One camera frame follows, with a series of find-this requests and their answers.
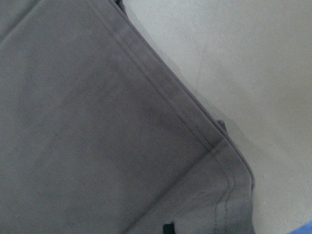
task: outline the white surface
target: white surface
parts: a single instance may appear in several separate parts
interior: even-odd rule
[[[312,220],[312,1],[124,0],[256,179],[257,234]]]

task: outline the blue object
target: blue object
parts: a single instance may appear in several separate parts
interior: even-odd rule
[[[289,234],[312,234],[312,222],[302,226],[301,228],[289,233]]]

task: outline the stitching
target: stitching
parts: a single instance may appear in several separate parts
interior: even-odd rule
[[[114,4],[114,2],[111,2],[111,0],[108,0],[108,2],[116,9],[116,5]],[[118,8],[117,8],[117,13],[124,19],[124,21],[129,25],[130,28],[132,28],[133,32],[139,37],[141,38],[141,34],[139,33],[139,31],[131,24],[131,22],[129,22],[129,19],[127,18],[127,16],[121,12]],[[185,87],[185,85],[175,77],[175,74],[173,74],[173,72],[167,67],[167,65],[162,61],[162,59],[159,57],[159,55],[154,51],[154,49],[145,41],[141,39],[141,42],[143,42],[143,44],[145,44],[145,46],[149,49],[149,51],[155,56],[155,58],[160,62],[160,64],[162,65],[162,67],[166,70],[166,72],[175,80],[178,82],[178,85],[187,93],[188,96],[190,96],[190,98],[192,99],[192,101],[198,106],[198,108],[203,112],[203,114],[210,120],[210,122],[222,133],[222,135],[228,140],[229,144],[233,147],[233,149],[235,150],[235,152],[238,154],[238,156],[240,157],[240,159],[242,160],[242,162],[245,164],[247,170],[249,171],[249,174],[251,176],[252,179],[252,188],[254,188],[254,174],[251,171],[251,168],[249,166],[249,164],[247,163],[247,161],[245,160],[244,156],[241,155],[241,152],[239,150],[237,150],[237,148],[234,146],[234,143],[232,142],[232,140],[230,139],[229,135],[222,129],[220,128],[219,124],[215,122],[215,120],[211,117],[211,115],[206,111],[206,109],[202,106],[202,104],[194,97],[194,95],[189,92],[189,90]]]
[[[101,13],[101,10],[98,8],[98,6],[93,2],[93,1],[90,1],[92,3],[92,5]],[[123,49],[123,51],[129,56],[129,58],[131,59],[131,61],[137,66],[138,70],[146,77],[146,79],[152,84],[152,86],[160,93],[160,95],[167,101],[170,103],[171,107],[176,111],[176,113],[179,115],[179,117],[181,118],[181,120],[183,121],[184,124],[186,124],[187,127],[189,127],[191,129],[191,127],[183,120],[183,118],[180,116],[181,113],[181,110],[180,109],[177,109],[175,108],[175,106],[173,105],[173,103],[171,103],[168,98],[164,97],[164,94],[160,92],[159,90],[159,87],[156,87],[153,82],[151,82],[151,80],[148,78],[148,76],[146,75],[146,73],[139,67],[138,63],[134,61],[134,58],[131,56],[131,54],[129,54],[129,52],[127,52],[125,50],[125,48],[122,46],[122,44],[119,42],[119,40],[116,38],[116,36],[113,35],[113,33],[111,32],[111,30],[109,28],[107,28],[107,26],[104,24],[104,22],[102,21],[102,19],[97,15],[97,13],[94,11],[94,9],[88,4],[88,2],[85,0],[85,3],[89,6],[89,8],[95,13],[95,16],[99,19],[99,21],[101,22],[101,24],[104,26],[104,28],[106,30],[108,30],[108,32],[112,35],[112,37],[116,40],[116,42],[121,46],[121,48]],[[215,149],[215,146],[213,146],[209,141],[208,139],[197,129],[197,131],[206,139],[206,141],[208,142],[208,144],[210,144],[210,146],[212,147],[212,149]],[[219,201],[216,203],[215,205],[215,212],[217,210],[217,205],[218,203],[222,200],[222,198],[224,197],[224,195],[226,194],[228,188],[230,187],[230,181],[229,181],[229,178],[228,178],[228,175],[226,173],[223,173],[224,176],[226,177],[227,179],[227,182],[228,182],[228,185],[227,185],[227,189],[226,191],[224,192],[224,194],[222,194],[221,198],[219,199]],[[225,212],[226,212],[226,215],[225,215],[225,219],[226,219],[226,223],[227,223],[227,208],[226,208],[226,203],[228,201],[228,198],[225,202]],[[123,231],[123,233],[126,233],[132,226],[134,226],[134,224],[136,223],[136,221],[134,221],[133,224],[130,225],[130,227],[128,227],[125,231]]]
[[[217,153],[219,153],[219,150],[218,150],[217,147],[215,147],[215,151],[216,151]],[[231,176],[231,178],[233,179],[233,186],[231,187],[231,189],[230,189],[230,191],[229,191],[229,194],[227,195],[227,198],[226,198],[225,203],[224,203],[224,209],[225,209],[225,233],[228,233],[228,207],[227,207],[227,203],[228,203],[228,201],[230,200],[230,197],[231,197],[232,192],[234,191],[234,188],[236,187],[236,179],[235,179],[234,174],[232,173],[231,168],[228,166],[228,164],[227,164],[226,162],[224,162],[224,164],[227,165],[227,169],[229,169],[229,171],[231,172],[231,173],[230,173],[230,174],[231,174],[230,176]],[[230,187],[230,180],[229,180],[229,177],[228,177],[228,176],[226,176],[226,177],[227,177],[227,180],[228,180],[228,187],[227,187],[227,190],[228,190],[229,187]],[[222,197],[220,198],[220,200],[218,201],[218,203],[222,200],[223,196],[225,196],[227,190],[226,190],[225,193],[222,195]]]

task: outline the gray fabric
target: gray fabric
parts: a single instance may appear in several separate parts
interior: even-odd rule
[[[252,175],[113,0],[1,1],[4,234],[247,234]]]

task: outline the black tag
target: black tag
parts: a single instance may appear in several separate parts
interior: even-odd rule
[[[162,226],[163,234],[176,234],[174,223]]]

